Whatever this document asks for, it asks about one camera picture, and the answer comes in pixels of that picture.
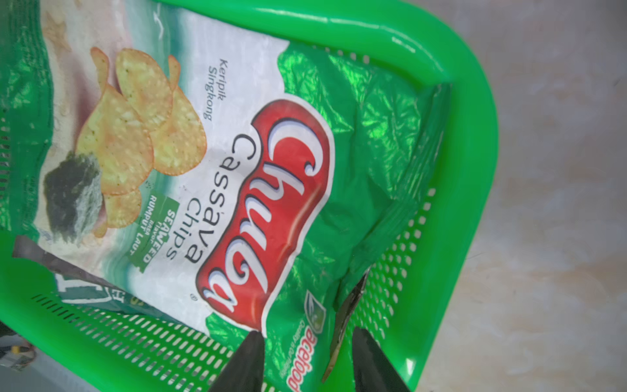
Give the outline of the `brown chips bag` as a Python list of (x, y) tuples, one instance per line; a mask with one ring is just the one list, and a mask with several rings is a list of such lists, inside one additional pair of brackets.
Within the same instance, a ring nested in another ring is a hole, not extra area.
[[(44, 251), (33, 240), (25, 237), (18, 236), (13, 248), (14, 258), (24, 258), (34, 261), (42, 266), (46, 267), (52, 273), (60, 274), (62, 277), (70, 278), (72, 280), (78, 279), (81, 282), (87, 282), (89, 284), (96, 284), (97, 286), (119, 290), (119, 287), (107, 282), (106, 280), (96, 277), (93, 274), (86, 272), (84, 269), (74, 266), (67, 261), (64, 261), (51, 253)], [(333, 331), (333, 337), (331, 340), (331, 355), (326, 366), (325, 373), (323, 374), (322, 383), (325, 383), (334, 367), (336, 366), (341, 345), (346, 336), (346, 329), (349, 320), (354, 313), (354, 310), (359, 303), (362, 293), (367, 282), (367, 277), (370, 273), (370, 269), (367, 269), (363, 274), (362, 279), (353, 287), (353, 290), (344, 300), (340, 310), (336, 314), (336, 322)]]

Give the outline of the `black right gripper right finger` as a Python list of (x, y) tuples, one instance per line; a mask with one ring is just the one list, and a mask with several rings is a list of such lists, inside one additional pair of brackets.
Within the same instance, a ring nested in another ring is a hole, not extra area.
[(352, 356), (357, 392), (410, 391), (367, 329), (354, 329)]

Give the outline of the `green white acefood bag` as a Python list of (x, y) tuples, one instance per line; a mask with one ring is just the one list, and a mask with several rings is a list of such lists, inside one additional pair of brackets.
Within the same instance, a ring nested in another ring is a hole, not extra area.
[(4, 1), (1, 229), (314, 391), (451, 92), (154, 1)]

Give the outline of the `green Real chips bag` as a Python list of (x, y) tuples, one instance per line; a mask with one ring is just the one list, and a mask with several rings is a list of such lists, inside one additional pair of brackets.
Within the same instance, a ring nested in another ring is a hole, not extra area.
[(66, 304), (81, 305), (124, 315), (148, 315), (168, 322), (175, 321), (174, 318), (118, 288), (65, 277), (61, 274), (55, 274), (55, 279), (58, 296)]

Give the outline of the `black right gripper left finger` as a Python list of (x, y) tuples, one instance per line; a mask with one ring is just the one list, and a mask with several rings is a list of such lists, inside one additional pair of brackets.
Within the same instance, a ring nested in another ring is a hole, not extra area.
[(264, 382), (265, 340), (258, 331), (248, 333), (209, 392), (260, 392)]

